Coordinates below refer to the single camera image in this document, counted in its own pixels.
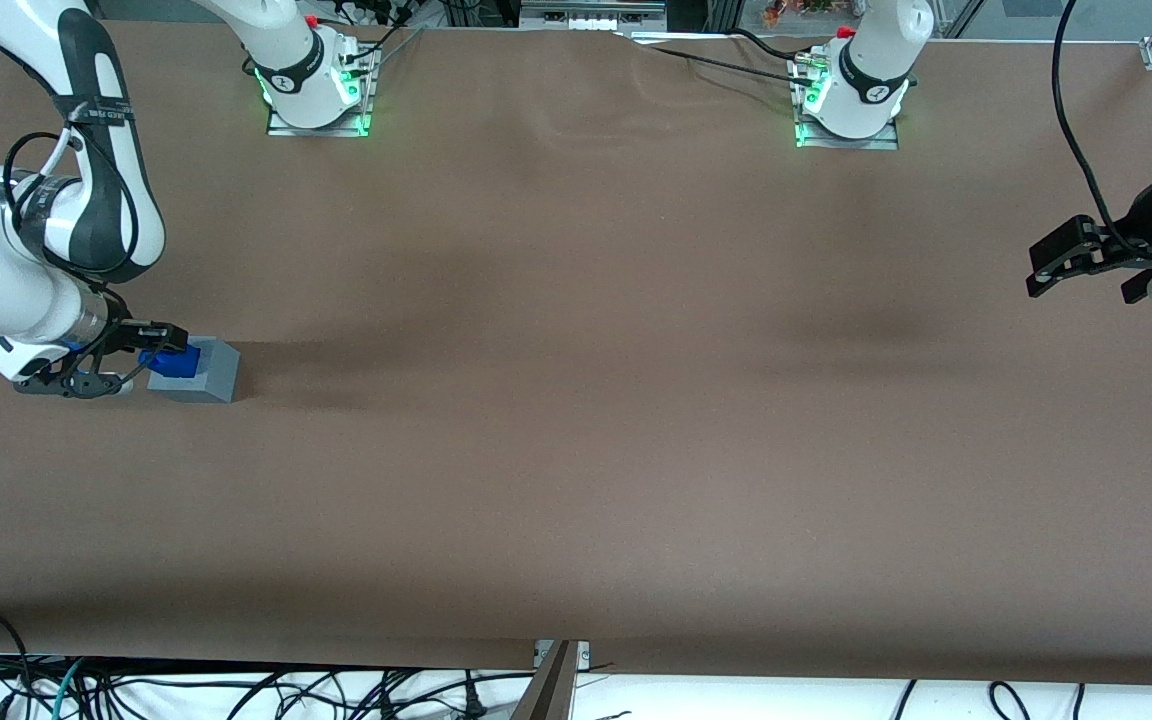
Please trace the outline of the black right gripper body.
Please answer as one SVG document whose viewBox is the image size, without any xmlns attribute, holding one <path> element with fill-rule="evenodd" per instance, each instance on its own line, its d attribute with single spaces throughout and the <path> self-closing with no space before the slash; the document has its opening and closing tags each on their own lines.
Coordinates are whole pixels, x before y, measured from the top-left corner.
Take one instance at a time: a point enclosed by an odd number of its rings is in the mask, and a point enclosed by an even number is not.
<svg viewBox="0 0 1152 720">
<path fill-rule="evenodd" d="M 109 293 L 81 293 L 79 314 L 63 334 L 69 354 L 63 359 L 63 372 L 78 372 L 84 361 L 100 365 L 103 357 L 116 353 L 134 353 L 141 342 L 141 332 L 131 325 L 122 297 Z"/>
</svg>

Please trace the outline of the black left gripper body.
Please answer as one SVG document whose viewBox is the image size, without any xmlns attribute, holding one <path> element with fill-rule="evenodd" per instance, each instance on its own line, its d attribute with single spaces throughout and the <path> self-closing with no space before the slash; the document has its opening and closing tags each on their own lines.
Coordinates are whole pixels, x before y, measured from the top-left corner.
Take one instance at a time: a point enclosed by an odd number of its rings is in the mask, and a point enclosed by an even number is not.
<svg viewBox="0 0 1152 720">
<path fill-rule="evenodd" d="M 1114 220 L 1102 202 L 1106 240 L 1101 243 L 1106 270 L 1146 268 L 1152 264 L 1152 183 L 1134 197 L 1126 215 Z"/>
</svg>

